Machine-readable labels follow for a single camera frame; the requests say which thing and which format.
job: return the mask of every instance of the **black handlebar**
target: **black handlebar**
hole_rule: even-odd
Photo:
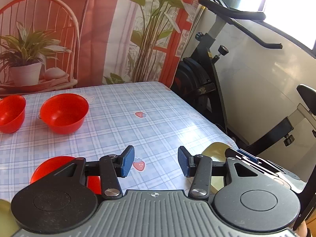
[[[226,8],[210,0],[198,0],[199,4],[207,7],[209,10],[218,12],[226,17],[237,20],[265,20],[265,14],[260,11],[237,11]]]
[[[257,37],[254,33],[250,32],[247,28],[245,28],[242,24],[240,24],[238,21],[232,19],[232,25],[234,25],[236,28],[243,31],[247,36],[251,37],[253,40],[255,40],[259,45],[268,48],[268,49],[282,49],[283,45],[281,43],[267,43],[262,41],[259,37]]]

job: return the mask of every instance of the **plaid tablecloth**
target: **plaid tablecloth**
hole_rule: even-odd
[[[39,119],[42,104],[60,93],[77,93],[89,102],[82,127],[59,135]],[[100,157],[135,147],[129,175],[119,179],[122,189],[184,189],[186,179],[177,160],[178,147],[192,155],[213,142],[236,144],[175,93],[158,82],[98,86],[26,95],[26,116],[13,134],[0,133],[0,198],[11,201],[29,184],[34,170],[60,155]]]

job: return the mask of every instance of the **white flower pot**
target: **white flower pot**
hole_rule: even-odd
[[[40,62],[21,67],[10,67],[10,77],[15,86],[33,86],[37,85],[40,78]]]

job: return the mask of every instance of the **bright window light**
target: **bright window light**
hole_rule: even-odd
[[[313,49],[316,40],[316,0],[266,0],[266,23]]]

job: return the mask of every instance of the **window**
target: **window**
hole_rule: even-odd
[[[242,11],[264,11],[264,26],[316,57],[316,0],[224,0]]]

